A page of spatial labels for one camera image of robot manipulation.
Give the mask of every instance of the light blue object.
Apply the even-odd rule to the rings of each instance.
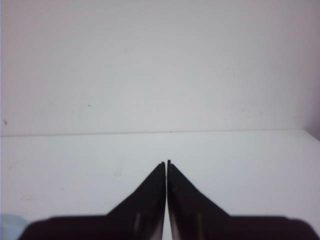
[[[27,220],[13,214],[1,214],[0,222],[1,240],[17,240],[28,225]]]

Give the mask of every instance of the white surface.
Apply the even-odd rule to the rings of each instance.
[[[284,215],[320,234],[320,142],[302,130],[3,137],[1,211],[105,214],[161,161],[233,215]],[[164,239],[170,239],[168,219]]]
[[[303,128],[319,23],[318,0],[2,0],[2,135]]]

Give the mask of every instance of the white backdrop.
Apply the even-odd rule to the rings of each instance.
[[[319,108],[318,0],[1,4],[5,136],[301,129]]]

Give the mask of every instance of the black object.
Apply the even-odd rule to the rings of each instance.
[[[166,168],[159,164],[108,215],[53,217],[32,223],[20,240],[160,240],[166,204]]]
[[[281,216],[230,216],[171,164],[167,200],[174,240],[318,240],[304,221]]]

